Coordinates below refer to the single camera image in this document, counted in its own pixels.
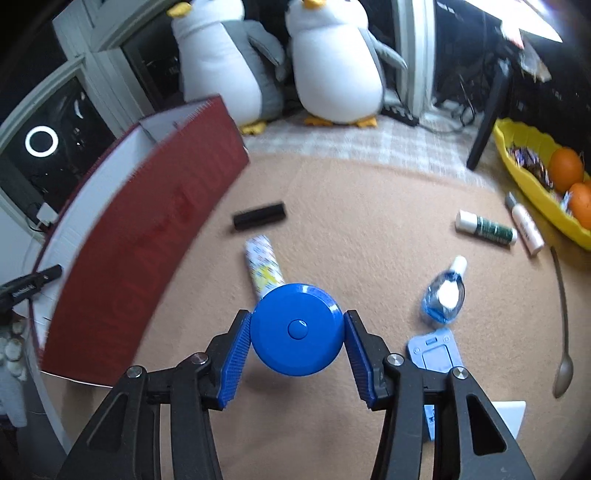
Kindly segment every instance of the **yellow bowl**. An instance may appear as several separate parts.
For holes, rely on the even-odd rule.
[[[517,165],[507,153],[507,147],[512,144],[517,147],[529,147],[540,156],[542,163],[548,167],[552,154],[560,148],[560,145],[551,136],[543,134],[537,128],[529,127],[521,122],[514,122],[508,118],[497,120],[493,133],[497,150],[501,154],[505,167],[530,202],[557,229],[585,250],[591,251],[591,232],[581,227],[577,219],[564,213],[558,202],[543,188],[540,182],[526,169]],[[584,179],[589,179],[586,172]]]

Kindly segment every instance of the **blue bottle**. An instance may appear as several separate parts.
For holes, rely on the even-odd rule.
[[[432,327],[445,327],[460,313],[466,295],[463,277],[467,265],[464,257],[456,257],[452,266],[441,272],[427,287],[421,302],[421,313],[423,320]]]

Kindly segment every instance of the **stuffed penguin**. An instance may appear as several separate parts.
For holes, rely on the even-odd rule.
[[[396,68],[407,65],[369,32],[359,1],[291,0],[285,22],[295,87],[313,115],[305,123],[377,126],[386,90],[381,61]]]
[[[259,22],[244,21],[242,0],[193,0],[167,11],[178,43],[186,102],[220,94],[244,135],[281,115],[285,52]]]

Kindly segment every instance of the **beige carpet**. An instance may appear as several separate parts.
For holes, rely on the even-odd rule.
[[[230,233],[231,214],[274,200],[288,219]],[[510,223],[502,194],[390,167],[294,155],[254,156],[187,253],[146,332],[137,362],[175,365],[224,332],[255,296],[243,258],[251,235],[271,238],[288,281],[318,285],[343,310],[357,309],[370,332],[404,352],[428,332],[418,303],[455,255],[468,260],[466,302],[453,331],[467,368],[491,400],[525,400],[519,444],[538,480],[558,480],[591,428],[591,256],[536,216],[563,265],[571,325],[573,383],[551,394],[561,352],[558,288],[549,251],[530,260],[522,243],[497,247],[458,234],[458,209]],[[46,377],[75,437],[105,391]],[[359,399],[344,350],[321,373],[289,378],[246,362],[238,394],[212,413],[226,480],[369,478],[383,414]],[[163,478],[171,479],[163,409]],[[432,446],[421,479],[431,478]]]

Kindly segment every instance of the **metal spoon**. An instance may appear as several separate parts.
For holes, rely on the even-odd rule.
[[[562,360],[556,372],[556,380],[554,381],[554,398],[560,398],[569,389],[570,383],[573,379],[574,365],[573,359],[569,355],[569,314],[566,310],[566,293],[564,292],[564,281],[562,280],[562,272],[560,271],[560,263],[558,262],[558,255],[554,247],[550,247],[552,259],[554,260],[554,268],[556,268],[556,277],[558,278],[558,290],[560,291],[560,308],[562,309],[563,322],[563,352]]]

